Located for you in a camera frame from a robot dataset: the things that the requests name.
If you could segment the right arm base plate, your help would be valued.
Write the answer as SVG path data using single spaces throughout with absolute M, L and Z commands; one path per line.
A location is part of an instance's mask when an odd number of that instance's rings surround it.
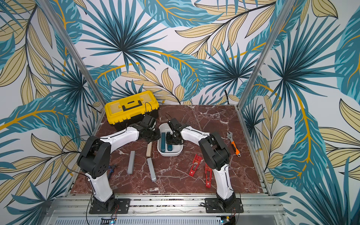
M 218 198 L 205 198 L 206 213 L 243 213 L 243 205 L 240 198 L 235 198 L 232 203 L 225 204 Z

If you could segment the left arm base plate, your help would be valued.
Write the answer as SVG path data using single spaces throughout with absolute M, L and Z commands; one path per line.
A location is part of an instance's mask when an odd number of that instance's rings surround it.
M 130 199 L 115 198 L 101 202 L 94 198 L 89 209 L 90 214 L 127 214 L 130 206 Z

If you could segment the teal block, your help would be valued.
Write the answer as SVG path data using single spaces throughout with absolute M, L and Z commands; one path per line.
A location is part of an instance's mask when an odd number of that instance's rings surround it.
M 166 143 L 167 143 L 167 150 L 171 152 L 173 150 L 173 146 L 168 142 L 168 140 L 171 138 L 171 133 L 167 132 L 166 134 Z
M 165 152 L 166 151 L 166 133 L 162 132 L 161 133 L 161 152 Z

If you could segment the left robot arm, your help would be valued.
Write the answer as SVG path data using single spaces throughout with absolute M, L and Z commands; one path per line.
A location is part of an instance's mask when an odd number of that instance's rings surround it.
M 148 143 L 158 140 L 160 131 L 155 124 L 156 119 L 146 114 L 140 122 L 131 124 L 122 131 L 103 137 L 90 136 L 87 139 L 77 165 L 91 184 L 94 203 L 106 211 L 113 209 L 115 201 L 107 176 L 111 153 L 139 139 Z

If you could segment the white rectangular tray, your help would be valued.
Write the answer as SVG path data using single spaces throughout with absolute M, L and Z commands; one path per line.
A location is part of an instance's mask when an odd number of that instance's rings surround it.
M 157 141 L 157 150 L 163 157 L 175 157 L 179 156 L 183 150 L 183 144 L 182 145 L 172 145 L 172 151 L 167 150 L 167 143 L 166 143 L 166 151 L 161 152 L 161 133 L 165 132 L 171 132 L 171 129 L 167 123 L 160 124 L 159 126 L 160 130 L 160 139 Z

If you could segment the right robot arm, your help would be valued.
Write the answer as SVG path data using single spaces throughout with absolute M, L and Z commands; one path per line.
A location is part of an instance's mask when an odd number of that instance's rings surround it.
M 167 139 L 169 144 L 177 145 L 190 141 L 199 145 L 205 163 L 215 175 L 219 205 L 229 208 L 235 202 L 236 196 L 229 174 L 230 152 L 219 133 L 196 130 L 189 125 L 180 124 L 175 118 L 168 121 L 168 125 L 172 131 Z

